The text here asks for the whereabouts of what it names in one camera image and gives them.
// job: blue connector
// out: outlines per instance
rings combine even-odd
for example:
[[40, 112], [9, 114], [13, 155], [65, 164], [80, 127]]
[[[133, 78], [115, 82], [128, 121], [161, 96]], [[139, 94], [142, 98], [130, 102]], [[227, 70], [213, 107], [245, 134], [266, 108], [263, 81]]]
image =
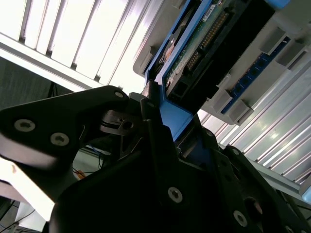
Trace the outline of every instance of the blue connector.
[[278, 47], [268, 55], [262, 53], [257, 60], [252, 64], [249, 70], [238, 80], [237, 84], [229, 91], [232, 100], [221, 111], [225, 114], [232, 105], [239, 99], [244, 91], [253, 83], [253, 81], [267, 68], [267, 66], [275, 59], [275, 57], [281, 52], [281, 50], [287, 45], [290, 38], [285, 37], [284, 40], [278, 45]]
[[268, 3], [278, 9], [285, 7], [291, 0], [268, 0]]

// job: black mechanical arm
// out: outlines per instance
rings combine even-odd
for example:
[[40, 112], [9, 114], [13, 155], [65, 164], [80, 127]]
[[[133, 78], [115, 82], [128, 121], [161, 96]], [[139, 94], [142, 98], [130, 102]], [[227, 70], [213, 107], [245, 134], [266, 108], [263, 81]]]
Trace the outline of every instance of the black mechanical arm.
[[[2, 159], [55, 203], [44, 232], [311, 233], [238, 149], [197, 118], [174, 143], [157, 84], [143, 94], [105, 86], [0, 112]], [[110, 164], [77, 182], [78, 149], [108, 138]]]

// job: screw hole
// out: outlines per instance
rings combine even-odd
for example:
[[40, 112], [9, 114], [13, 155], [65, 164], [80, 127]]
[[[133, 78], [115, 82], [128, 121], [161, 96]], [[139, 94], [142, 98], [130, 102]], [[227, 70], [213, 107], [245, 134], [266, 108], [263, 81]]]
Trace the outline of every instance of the screw hole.
[[238, 215], [238, 219], [239, 219], [239, 221], [241, 221], [241, 222], [243, 222], [243, 221], [244, 221], [244, 219], [242, 218], [242, 216], [241, 216], [241, 215]]
[[65, 139], [62, 136], [56, 136], [55, 140], [59, 141], [59, 142], [64, 142], [65, 141]]
[[175, 190], [172, 192], [172, 195], [173, 195], [176, 199], [179, 197], [178, 192], [175, 191]]
[[27, 123], [27, 122], [22, 122], [22, 123], [20, 123], [19, 124], [21, 127], [23, 127], [23, 128], [30, 128], [31, 127], [31, 125], [29, 124], [29, 123]]

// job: metal grille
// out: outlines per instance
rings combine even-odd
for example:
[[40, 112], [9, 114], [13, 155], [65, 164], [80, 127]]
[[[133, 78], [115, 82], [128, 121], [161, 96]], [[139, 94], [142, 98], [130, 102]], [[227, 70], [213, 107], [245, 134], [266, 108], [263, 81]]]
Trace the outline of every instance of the metal grille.
[[[0, 1], [0, 55], [72, 91], [111, 84], [127, 94], [141, 92], [144, 78], [133, 71], [133, 64], [162, 3]], [[18, 57], [30, 57], [36, 67], [50, 74], [11, 56], [18, 52], [22, 53]]]
[[286, 71], [253, 109], [241, 126], [203, 110], [199, 117], [221, 145], [233, 145], [250, 160], [302, 184], [311, 173], [311, 55]]

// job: gray wall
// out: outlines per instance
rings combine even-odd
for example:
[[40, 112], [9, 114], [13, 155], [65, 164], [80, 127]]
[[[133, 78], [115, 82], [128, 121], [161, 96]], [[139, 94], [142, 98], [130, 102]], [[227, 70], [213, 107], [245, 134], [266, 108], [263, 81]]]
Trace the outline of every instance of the gray wall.
[[[0, 57], [0, 110], [48, 97], [51, 81]], [[70, 93], [57, 85], [58, 95]]]

